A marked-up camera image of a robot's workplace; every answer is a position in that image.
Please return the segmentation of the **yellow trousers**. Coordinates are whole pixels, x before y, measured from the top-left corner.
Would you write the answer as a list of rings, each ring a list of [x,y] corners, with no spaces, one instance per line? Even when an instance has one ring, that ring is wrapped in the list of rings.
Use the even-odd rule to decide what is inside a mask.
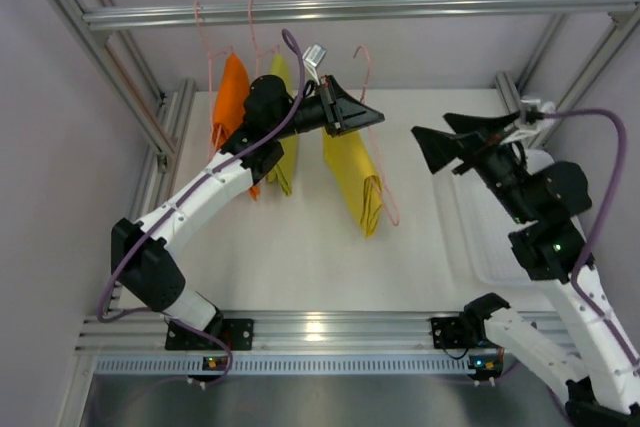
[[[323,158],[333,174],[349,214],[365,238],[377,230],[383,208],[381,181],[358,132],[332,137],[322,133]]]

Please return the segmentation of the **pink hanger of yellow trousers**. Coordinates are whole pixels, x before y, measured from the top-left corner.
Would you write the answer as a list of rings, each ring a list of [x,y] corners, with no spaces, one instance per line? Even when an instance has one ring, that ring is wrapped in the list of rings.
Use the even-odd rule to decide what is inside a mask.
[[[364,75],[364,80],[363,80],[363,84],[362,84],[361,92],[359,96],[359,101],[361,103],[365,103],[367,89],[369,86],[369,80],[372,73],[373,62],[371,59],[371,54],[369,52],[369,49],[364,44],[361,44],[356,48],[353,54],[353,58],[356,59],[359,55],[362,55],[366,59],[366,73]],[[377,193],[378,193],[380,202],[382,204],[382,207],[386,213],[386,216],[391,222],[391,225],[393,227],[398,227],[400,225],[400,220],[401,220],[400,213],[399,213],[399,209],[395,201],[395,198],[393,196],[393,193],[386,181],[383,159],[377,143],[377,137],[376,137],[375,131],[371,127],[368,127],[367,134],[369,138],[369,143],[371,145],[371,148],[373,149],[374,165],[376,167],[378,177],[380,179],[380,186],[377,188]]]

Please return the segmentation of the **olive green trousers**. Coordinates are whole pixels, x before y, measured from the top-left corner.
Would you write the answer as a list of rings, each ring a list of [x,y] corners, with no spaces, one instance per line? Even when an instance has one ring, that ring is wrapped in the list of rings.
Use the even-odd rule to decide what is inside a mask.
[[[270,66],[270,74],[279,77],[285,85],[286,92],[292,99],[293,84],[289,66],[282,54],[275,54]],[[285,103],[284,117],[290,110],[292,100]],[[275,167],[267,175],[268,183],[277,183],[285,196],[293,193],[293,180],[296,168],[299,138],[297,135],[282,138],[280,144],[283,148],[283,156]]]

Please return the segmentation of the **pink hanger of green trousers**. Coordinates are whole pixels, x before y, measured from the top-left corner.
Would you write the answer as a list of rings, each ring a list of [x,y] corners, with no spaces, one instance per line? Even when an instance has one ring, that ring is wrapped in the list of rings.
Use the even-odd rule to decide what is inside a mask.
[[[268,48],[266,50],[261,50],[259,47],[259,43],[258,43],[258,39],[257,39],[257,35],[256,35],[256,31],[255,31],[255,22],[254,22],[254,0],[249,0],[248,1],[248,7],[247,7],[247,18],[248,18],[248,25],[249,25],[249,29],[250,29],[250,35],[251,35],[251,43],[252,43],[252,47],[254,50],[254,58],[255,58],[255,62],[254,62],[254,77],[257,78],[260,76],[260,72],[261,72],[261,61],[265,56],[268,55],[277,55],[280,53],[280,45],[276,44],[271,48]]]

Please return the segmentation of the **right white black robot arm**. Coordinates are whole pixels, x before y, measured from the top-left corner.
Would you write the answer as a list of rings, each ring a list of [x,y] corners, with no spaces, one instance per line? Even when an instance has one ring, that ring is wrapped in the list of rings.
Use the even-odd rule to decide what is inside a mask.
[[[529,172],[519,141],[550,127],[554,112],[483,118],[448,113],[447,131],[413,127],[431,172],[474,171],[519,230],[512,252],[530,281],[559,314],[576,353],[570,354],[495,293],[469,302],[455,317],[435,321],[435,346],[444,351],[499,347],[511,352],[562,404],[575,426],[635,426],[639,422],[639,354],[607,295],[592,255],[616,193],[626,157],[626,130],[613,119],[618,147],[609,186],[588,234],[574,218],[590,209],[581,167],[557,161]]]

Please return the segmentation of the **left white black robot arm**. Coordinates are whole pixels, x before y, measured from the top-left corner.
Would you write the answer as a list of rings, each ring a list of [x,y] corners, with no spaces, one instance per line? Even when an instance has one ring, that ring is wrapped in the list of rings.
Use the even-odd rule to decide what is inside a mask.
[[[267,176],[284,155],[283,139],[316,129],[340,137],[385,119],[331,75],[305,83],[296,96],[280,77],[263,75],[250,85],[244,108],[240,126],[193,180],[141,219],[120,220],[111,232],[115,281],[150,311],[210,337],[219,336],[223,314],[188,287],[178,253],[220,209]]]

